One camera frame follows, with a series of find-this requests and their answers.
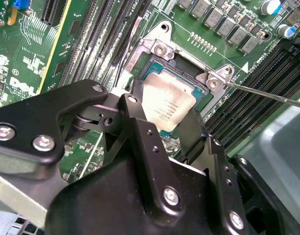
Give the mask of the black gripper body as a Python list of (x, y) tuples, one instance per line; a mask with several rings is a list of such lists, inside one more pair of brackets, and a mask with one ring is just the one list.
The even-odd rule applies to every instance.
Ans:
[(185, 214), (174, 225), (158, 225), (146, 212), (133, 160), (117, 159), (69, 184), (51, 203), (48, 235), (225, 235), (208, 198), (208, 178), (171, 160), (181, 185)]

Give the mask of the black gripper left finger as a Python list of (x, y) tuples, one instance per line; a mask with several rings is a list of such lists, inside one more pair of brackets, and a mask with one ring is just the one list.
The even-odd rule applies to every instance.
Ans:
[(145, 211), (153, 217), (181, 217), (180, 196), (173, 202), (164, 190), (179, 194), (179, 182), (155, 125), (131, 94), (107, 101), (106, 88), (82, 80), (0, 108), (0, 173), (45, 179), (64, 154), (65, 141), (96, 129), (114, 141), (112, 158), (134, 160)]

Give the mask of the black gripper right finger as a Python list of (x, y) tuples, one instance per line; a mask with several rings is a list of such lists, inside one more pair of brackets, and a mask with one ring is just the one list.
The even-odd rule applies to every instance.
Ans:
[(202, 118), (190, 109), (178, 125), (184, 163), (194, 161), (207, 175), (207, 214), (212, 231), (224, 235), (285, 234), (276, 196), (259, 176), (232, 160), (221, 142), (208, 133)]

